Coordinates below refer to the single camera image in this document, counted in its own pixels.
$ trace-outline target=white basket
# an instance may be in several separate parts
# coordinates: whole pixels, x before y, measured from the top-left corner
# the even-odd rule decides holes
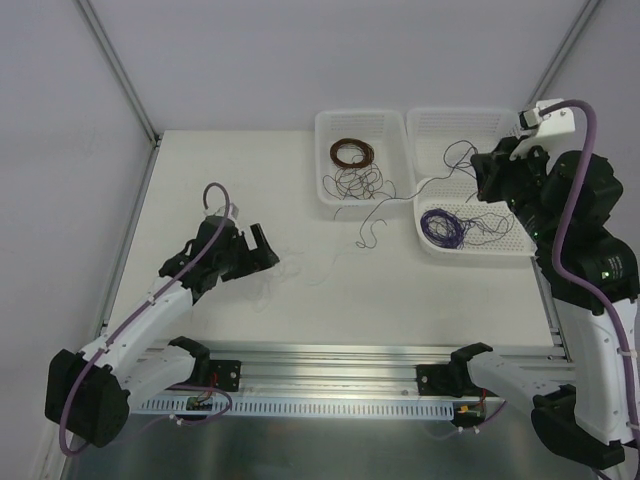
[[[488,260],[533,256],[534,244],[506,203],[479,202],[474,195],[475,180],[464,172],[455,171],[450,178],[439,179],[451,173],[443,162],[447,147],[464,139],[481,153],[490,152],[500,138],[510,133],[516,121],[515,112],[508,110],[421,108],[408,113],[409,145],[415,168],[424,177],[417,185],[420,193],[413,200],[413,212],[420,244],[427,253],[447,258],[482,255]],[[452,147],[447,154],[448,163],[455,163],[468,149],[468,144]],[[483,234],[473,228],[465,236],[461,249],[441,248],[427,240],[420,226],[423,214],[433,208],[454,213],[461,219],[482,215],[484,222],[494,228],[504,222],[501,218],[508,217],[513,228],[503,236]]]
[[[463,108],[414,108],[407,113],[407,131],[413,163],[422,177],[443,177],[450,169],[442,161],[449,145],[468,140],[479,152],[488,153],[498,140],[513,131],[518,115],[511,110]],[[452,147],[447,158],[459,158],[468,145]],[[462,175],[454,172],[452,177]]]
[[[357,138],[373,147],[374,163],[380,168],[386,184],[384,192],[394,197],[409,197],[415,192],[415,176],[409,156],[404,120],[393,110],[332,110],[316,115],[316,188],[320,201],[331,207],[373,207],[386,198],[380,193],[373,199],[336,198],[332,177],[338,170],[329,156],[331,145],[343,138]],[[386,206],[402,203],[389,200]]]

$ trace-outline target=white cable clip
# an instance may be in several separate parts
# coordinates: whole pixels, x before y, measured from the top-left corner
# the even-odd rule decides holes
[[[625,352],[621,349],[618,349],[618,353],[620,355],[622,355],[623,357],[631,357],[631,358],[638,358],[638,351],[637,350],[629,350],[628,352]]]

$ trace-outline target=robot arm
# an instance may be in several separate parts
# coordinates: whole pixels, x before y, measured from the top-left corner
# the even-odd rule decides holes
[[[624,461],[622,446],[634,440],[623,355],[635,352],[638,267],[631,249],[604,228],[622,185],[607,159],[592,155],[561,251],[562,266],[597,287],[613,305],[628,342],[622,347],[602,301],[568,281],[554,264],[554,241],[580,157],[580,152],[566,152],[547,173],[548,150],[575,130],[568,108],[540,115],[559,102],[539,102],[521,113],[521,135],[503,138],[493,152],[474,155],[471,163],[478,199],[506,202],[536,243],[536,260],[551,285],[575,364],[575,386],[524,371],[484,344],[454,352],[449,365],[434,367],[428,378],[436,391],[454,396],[473,386],[492,391],[531,417],[549,450],[606,469]],[[637,378],[635,361],[633,375]],[[634,389],[640,398],[637,385]]]
[[[119,335],[105,333],[76,354],[62,350],[54,357],[49,366],[47,418],[61,423],[72,385],[95,356],[98,359],[72,401],[66,428],[98,447],[117,436],[132,409],[166,388],[183,382],[209,386],[209,350],[193,340],[179,337],[160,353],[139,360],[162,331],[189,311],[218,279],[241,278],[278,263],[260,225],[240,231],[236,217],[234,205],[228,219],[221,210],[207,215],[196,238],[164,263],[145,298],[134,308],[139,312],[135,321],[119,327]],[[217,230],[219,236],[212,244]]]

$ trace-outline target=black mount bracket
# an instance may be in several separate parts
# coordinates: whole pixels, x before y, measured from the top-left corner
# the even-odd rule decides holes
[[[469,378],[467,363],[474,356],[491,352],[493,348],[484,343],[474,343],[451,352],[448,364],[417,365],[418,393],[425,395],[447,395],[451,397],[482,395],[482,389]]]
[[[225,392],[240,389],[242,363],[238,360],[210,360],[209,371],[215,377],[215,387]]]
[[[533,404],[533,429],[544,446],[556,455],[598,470],[624,462],[620,442],[600,443],[576,424],[573,385],[561,385],[558,391],[544,397],[536,395]]]

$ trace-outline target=metal corner post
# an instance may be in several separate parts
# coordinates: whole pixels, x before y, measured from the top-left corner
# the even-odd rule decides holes
[[[565,34],[564,38],[560,42],[560,45],[553,54],[553,57],[551,57],[547,68],[538,80],[538,83],[533,89],[533,92],[531,92],[531,95],[529,95],[529,98],[527,99],[524,107],[531,105],[532,103],[540,100],[546,95],[549,87],[561,72],[567,58],[569,58],[569,55],[575,49],[578,41],[584,35],[587,26],[595,18],[595,13],[603,3],[604,0],[585,0],[582,8],[569,27],[569,30],[567,30],[567,33]]]
[[[136,93],[127,72],[118,57],[111,40],[109,40],[109,36],[102,26],[102,22],[100,22],[100,18],[96,13],[95,8],[93,7],[91,0],[74,0],[78,11],[82,15],[82,17],[87,22],[91,33],[95,41],[98,44],[102,54],[104,55],[105,60],[109,64],[109,68],[113,72],[117,82],[119,83],[122,91],[127,98],[127,102],[129,103],[133,113],[135,114],[138,122],[140,122],[140,126],[144,130],[145,134],[149,138],[153,144],[157,143],[159,140],[158,132],[153,128],[153,124],[147,115],[147,112]]]
[[[127,227],[124,231],[122,240],[118,245],[115,262],[109,272],[109,283],[103,291],[99,303],[100,310],[98,311],[95,330],[92,332],[92,339],[102,333],[102,329],[106,327],[111,316],[111,311],[113,310],[113,305],[116,300],[116,294],[118,293],[118,287],[120,286],[120,280],[122,279],[124,267],[129,256],[129,249],[133,243],[133,234],[135,233],[136,226],[138,225],[138,219],[140,218],[140,212],[142,211],[142,205],[144,204],[144,199],[147,195],[147,189],[149,188],[149,182],[151,181],[151,174],[153,173],[153,167],[156,164],[156,158],[158,157],[159,151],[160,140],[158,140],[156,145],[151,148],[147,163],[142,172],[140,184],[136,191],[136,196],[127,219]]]

